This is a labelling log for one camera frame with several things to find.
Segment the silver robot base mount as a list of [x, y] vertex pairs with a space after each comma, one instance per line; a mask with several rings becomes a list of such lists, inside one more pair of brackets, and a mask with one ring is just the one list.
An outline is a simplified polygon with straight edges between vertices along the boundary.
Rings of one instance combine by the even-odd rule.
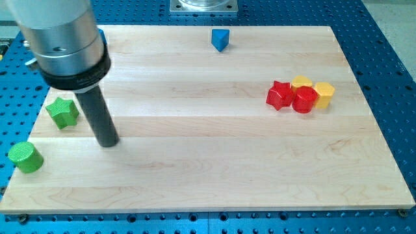
[[170, 12], [175, 14], [219, 13], [239, 11], [237, 0], [169, 0]]

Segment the blue block behind arm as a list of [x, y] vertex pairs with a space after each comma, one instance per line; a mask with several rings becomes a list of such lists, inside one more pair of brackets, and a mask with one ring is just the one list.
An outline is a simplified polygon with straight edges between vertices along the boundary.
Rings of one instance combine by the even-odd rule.
[[101, 39], [103, 40], [104, 45], [107, 45], [107, 39], [105, 37], [105, 33], [102, 29], [98, 29]]

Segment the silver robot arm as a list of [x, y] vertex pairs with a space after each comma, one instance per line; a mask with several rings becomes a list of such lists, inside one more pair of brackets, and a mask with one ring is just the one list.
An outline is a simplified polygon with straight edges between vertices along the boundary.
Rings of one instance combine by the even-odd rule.
[[91, 1], [6, 0], [6, 6], [45, 82], [75, 93], [100, 146], [117, 145], [119, 136], [99, 87], [111, 60]]

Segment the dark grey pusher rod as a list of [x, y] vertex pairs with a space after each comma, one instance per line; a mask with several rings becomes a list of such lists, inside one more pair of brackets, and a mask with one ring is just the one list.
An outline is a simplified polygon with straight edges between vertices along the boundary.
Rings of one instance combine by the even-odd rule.
[[97, 143], [104, 148], [117, 145], [120, 139], [100, 87], [76, 93], [75, 96]]

